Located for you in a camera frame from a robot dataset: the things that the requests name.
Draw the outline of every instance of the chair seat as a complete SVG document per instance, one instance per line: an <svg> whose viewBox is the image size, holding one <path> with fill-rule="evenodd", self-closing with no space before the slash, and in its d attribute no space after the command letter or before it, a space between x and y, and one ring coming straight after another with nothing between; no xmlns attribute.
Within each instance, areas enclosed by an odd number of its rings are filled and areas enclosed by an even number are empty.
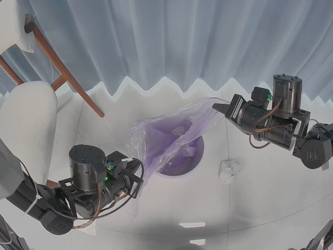
<svg viewBox="0 0 333 250"><path fill-rule="evenodd" d="M50 169L57 105L53 88L34 81L15 87L0 109L0 138L43 185Z"/></svg>

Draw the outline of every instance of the brown wood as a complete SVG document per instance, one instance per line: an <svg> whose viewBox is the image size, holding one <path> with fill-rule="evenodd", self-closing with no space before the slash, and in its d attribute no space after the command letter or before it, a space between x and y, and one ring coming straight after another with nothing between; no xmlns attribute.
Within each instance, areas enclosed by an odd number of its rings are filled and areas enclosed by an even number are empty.
<svg viewBox="0 0 333 250"><path fill-rule="evenodd" d="M14 72L14 70L12 70L12 68L7 64L7 62L3 59L2 56L0 56L0 66L17 83L17 85L24 83L24 81L22 81L21 78Z"/></svg>
<svg viewBox="0 0 333 250"><path fill-rule="evenodd" d="M47 40L44 38L43 34L39 30L38 26L35 25L34 28L35 39L43 50L43 52L47 55L47 57L51 60L54 66L59 70L60 74L66 78L69 84L81 95L81 97L87 102L87 104L102 118L104 117L104 113L99 107L91 100L89 95L82 89L80 84L74 79L73 75L66 68L64 63L60 60L57 54L53 51Z"/></svg>
<svg viewBox="0 0 333 250"><path fill-rule="evenodd" d="M46 181L46 186L51 188L51 189L55 189L55 188L58 188L58 183L55 182L55 181L47 180Z"/></svg>
<svg viewBox="0 0 333 250"><path fill-rule="evenodd" d="M51 84L54 91L58 90L67 80L63 75L60 75L59 78L57 78L54 83Z"/></svg>

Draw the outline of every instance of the white label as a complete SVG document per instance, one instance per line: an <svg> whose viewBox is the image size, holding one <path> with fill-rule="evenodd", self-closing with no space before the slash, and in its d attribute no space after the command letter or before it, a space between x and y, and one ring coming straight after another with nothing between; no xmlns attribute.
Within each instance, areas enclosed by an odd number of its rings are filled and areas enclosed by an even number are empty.
<svg viewBox="0 0 333 250"><path fill-rule="evenodd" d="M137 182L133 183L133 186L132 186L132 189L131 189L131 192L130 192L131 195L134 193L134 191L136 190L136 188L137 188L138 185L139 184Z"/></svg>
<svg viewBox="0 0 333 250"><path fill-rule="evenodd" d="M232 117L233 117L234 119L236 118L237 113L238 113L238 111L239 111L240 106L242 105L242 103L243 103L243 99L240 98L240 99L239 99L239 102L238 102L238 104L237 104L237 106L235 107L235 113L232 115Z"/></svg>

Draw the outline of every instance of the crumpled plastic bag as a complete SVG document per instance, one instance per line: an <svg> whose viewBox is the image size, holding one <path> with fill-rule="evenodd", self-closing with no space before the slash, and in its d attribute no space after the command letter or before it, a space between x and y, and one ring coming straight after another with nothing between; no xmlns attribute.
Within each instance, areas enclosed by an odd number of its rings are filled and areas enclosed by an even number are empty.
<svg viewBox="0 0 333 250"><path fill-rule="evenodd" d="M240 172L239 161L223 160L220 164L219 178L227 184L235 181L236 175Z"/></svg>
<svg viewBox="0 0 333 250"><path fill-rule="evenodd" d="M201 98L169 114L140 121L126 136L125 143L131 157L144 165L144 184L136 199L127 206L127 212L136 217L139 197L149 178L161 171L171 159L193 156L196 139L224 118L212 109L214 103L227 104L219 98Z"/></svg>

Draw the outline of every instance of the blue curtain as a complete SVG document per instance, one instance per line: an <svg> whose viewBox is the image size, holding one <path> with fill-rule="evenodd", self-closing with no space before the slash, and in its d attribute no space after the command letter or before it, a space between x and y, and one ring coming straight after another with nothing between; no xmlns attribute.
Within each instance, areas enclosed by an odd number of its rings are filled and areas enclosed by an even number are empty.
<svg viewBox="0 0 333 250"><path fill-rule="evenodd" d="M85 90L113 95L128 76L144 90L166 76L185 92L201 77L218 90L231 77L247 92L274 74L333 98L333 0L20 0ZM59 72L40 48L4 59L26 81ZM15 84L0 71L0 93Z"/></svg>

